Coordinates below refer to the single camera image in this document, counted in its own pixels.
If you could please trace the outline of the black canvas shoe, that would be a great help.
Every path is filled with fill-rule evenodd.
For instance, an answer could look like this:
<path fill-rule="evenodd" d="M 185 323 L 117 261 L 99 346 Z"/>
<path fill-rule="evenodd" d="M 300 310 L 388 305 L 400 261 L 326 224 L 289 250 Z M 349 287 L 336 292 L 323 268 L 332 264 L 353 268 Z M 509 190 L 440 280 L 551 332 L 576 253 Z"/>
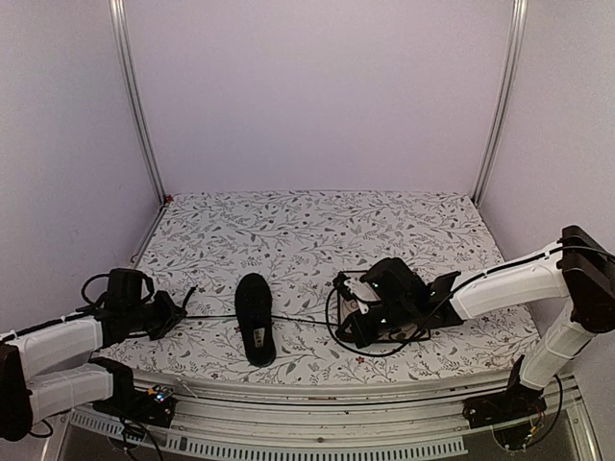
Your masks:
<path fill-rule="evenodd" d="M 248 362 L 267 367 L 276 358 L 273 338 L 272 294 L 267 281 L 259 274 L 244 276 L 234 294 L 235 315 Z"/>

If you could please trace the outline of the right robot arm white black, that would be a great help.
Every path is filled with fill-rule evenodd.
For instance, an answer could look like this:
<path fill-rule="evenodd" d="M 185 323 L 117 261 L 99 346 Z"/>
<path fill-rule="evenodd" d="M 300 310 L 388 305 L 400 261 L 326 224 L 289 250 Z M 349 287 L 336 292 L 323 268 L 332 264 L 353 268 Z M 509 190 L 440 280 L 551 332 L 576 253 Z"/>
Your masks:
<path fill-rule="evenodd" d="M 341 272 L 332 294 L 354 311 L 331 332 L 352 352 L 408 326 L 456 327 L 500 308 L 561 298 L 564 308 L 538 345 L 517 360 L 497 410 L 518 418 L 549 381 L 597 335 L 614 329 L 614 256 L 579 226 L 554 243 L 499 266 L 424 282 L 398 257 L 363 273 Z"/>

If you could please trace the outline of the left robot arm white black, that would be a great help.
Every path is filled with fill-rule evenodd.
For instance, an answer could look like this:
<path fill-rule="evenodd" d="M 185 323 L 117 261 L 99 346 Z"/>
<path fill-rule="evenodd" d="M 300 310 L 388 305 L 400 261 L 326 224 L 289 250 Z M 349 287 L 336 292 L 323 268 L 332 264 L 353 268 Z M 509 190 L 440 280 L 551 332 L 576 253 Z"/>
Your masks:
<path fill-rule="evenodd" d="M 75 312 L 2 336 L 2 439 L 19 441 L 46 418 L 84 404 L 134 424 L 171 426 L 171 389 L 138 390 L 129 366 L 96 352 L 129 339 L 160 340 L 185 318 L 185 306 L 138 270 L 112 269 L 104 278 L 106 291 Z"/>

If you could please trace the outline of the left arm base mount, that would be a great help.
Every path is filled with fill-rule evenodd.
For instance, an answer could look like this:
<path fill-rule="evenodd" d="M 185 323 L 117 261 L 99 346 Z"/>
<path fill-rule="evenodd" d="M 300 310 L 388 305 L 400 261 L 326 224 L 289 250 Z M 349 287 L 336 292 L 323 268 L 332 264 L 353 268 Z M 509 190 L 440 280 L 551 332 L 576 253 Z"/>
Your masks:
<path fill-rule="evenodd" d="M 94 410 L 144 425 L 169 428 L 175 416 L 177 399 L 167 388 L 155 386 L 147 391 L 121 391 L 92 404 Z"/>

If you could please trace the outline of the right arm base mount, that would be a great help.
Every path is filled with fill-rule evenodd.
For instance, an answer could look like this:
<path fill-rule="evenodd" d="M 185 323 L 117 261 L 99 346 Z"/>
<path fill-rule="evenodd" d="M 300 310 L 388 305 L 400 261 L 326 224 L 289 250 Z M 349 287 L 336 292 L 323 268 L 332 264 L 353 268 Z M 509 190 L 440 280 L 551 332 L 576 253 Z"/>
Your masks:
<path fill-rule="evenodd" d="M 546 409 L 541 391 L 503 390 L 465 400 L 462 416 L 471 428 L 478 428 L 529 417 Z"/>

